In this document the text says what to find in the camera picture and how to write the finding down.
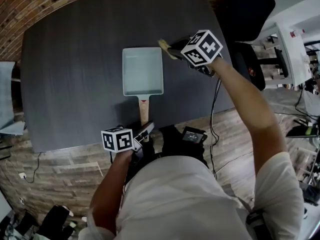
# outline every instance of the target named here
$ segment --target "wooden floor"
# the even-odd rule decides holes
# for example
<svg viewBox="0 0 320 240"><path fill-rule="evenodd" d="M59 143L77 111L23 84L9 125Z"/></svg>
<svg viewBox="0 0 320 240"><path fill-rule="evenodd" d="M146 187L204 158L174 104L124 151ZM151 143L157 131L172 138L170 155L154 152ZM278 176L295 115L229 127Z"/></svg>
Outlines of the wooden floor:
<svg viewBox="0 0 320 240"><path fill-rule="evenodd" d="M277 115L277 118L286 133L293 125L293 117ZM217 180L222 186L230 184L237 196L252 203L255 171L249 132L234 109L215 114L213 123L214 130L220 135L218 144L213 148ZM182 131L187 125L206 130L209 135L209 117L179 124L177 128ZM163 142L161 134L154 132L152 137L156 152L160 152ZM204 158L212 168L210 137L205 142ZM310 158L298 153L297 146L308 144L305 140L286 140L291 160L298 171L299 167L310 162ZM84 227L81 217L86 215L92 195L110 167L109 154L103 150L102 144L42 153L34 183L29 184L18 175L25 172L27 180L32 181L33 171L38 165L38 153L33 153L28 129L22 137L14 137L10 141L13 144L11 158L0 161L0 186L15 211L20 213L27 209L41 223L53 205L66 205L74 212L72 220L79 222L79 228ZM25 205L20 204L19 197L23 198Z"/></svg>

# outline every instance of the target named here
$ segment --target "white shirt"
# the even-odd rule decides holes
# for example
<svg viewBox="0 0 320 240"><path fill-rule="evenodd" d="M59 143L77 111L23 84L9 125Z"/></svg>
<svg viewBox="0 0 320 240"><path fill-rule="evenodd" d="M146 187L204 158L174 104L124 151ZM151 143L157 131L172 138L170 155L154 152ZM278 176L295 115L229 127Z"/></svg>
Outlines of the white shirt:
<svg viewBox="0 0 320 240"><path fill-rule="evenodd" d="M299 236L304 201L288 153L273 156L258 172L254 210L263 210L274 239ZM248 214L202 162L167 156L145 166L129 182L116 220L117 236L87 227L79 240L254 239L246 225Z"/></svg>

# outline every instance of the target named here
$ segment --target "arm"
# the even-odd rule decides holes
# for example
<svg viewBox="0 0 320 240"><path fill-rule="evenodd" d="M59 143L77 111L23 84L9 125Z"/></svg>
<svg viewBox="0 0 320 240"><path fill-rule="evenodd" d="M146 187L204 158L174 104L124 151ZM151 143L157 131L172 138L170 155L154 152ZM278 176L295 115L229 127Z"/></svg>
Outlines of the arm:
<svg viewBox="0 0 320 240"><path fill-rule="evenodd" d="M118 153L91 200L92 215L97 227L116 235L116 216L133 151Z"/></svg>
<svg viewBox="0 0 320 240"><path fill-rule="evenodd" d="M260 91L222 58L216 58L208 66L220 77L250 132L257 175L266 161L287 150L276 116Z"/></svg>

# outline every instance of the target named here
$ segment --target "black device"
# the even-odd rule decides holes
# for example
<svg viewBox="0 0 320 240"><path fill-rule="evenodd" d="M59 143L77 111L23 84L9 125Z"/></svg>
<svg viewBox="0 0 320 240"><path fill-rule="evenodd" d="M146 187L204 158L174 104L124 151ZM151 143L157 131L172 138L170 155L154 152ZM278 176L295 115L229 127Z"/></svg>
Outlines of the black device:
<svg viewBox="0 0 320 240"><path fill-rule="evenodd" d="M192 142L195 144L203 144L207 139L207 134L205 130L199 130L186 126L182 133L182 140L187 142Z"/></svg>

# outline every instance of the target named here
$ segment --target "office chair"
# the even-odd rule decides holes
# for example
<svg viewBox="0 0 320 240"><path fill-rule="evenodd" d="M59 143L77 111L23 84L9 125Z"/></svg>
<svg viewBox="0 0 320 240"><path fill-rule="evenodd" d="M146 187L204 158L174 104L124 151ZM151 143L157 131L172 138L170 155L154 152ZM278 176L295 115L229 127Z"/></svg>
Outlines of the office chair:
<svg viewBox="0 0 320 240"><path fill-rule="evenodd" d="M276 6L275 0L229 0L223 15L222 31L234 68L259 90L266 88L258 58L250 44L255 40L268 16Z"/></svg>

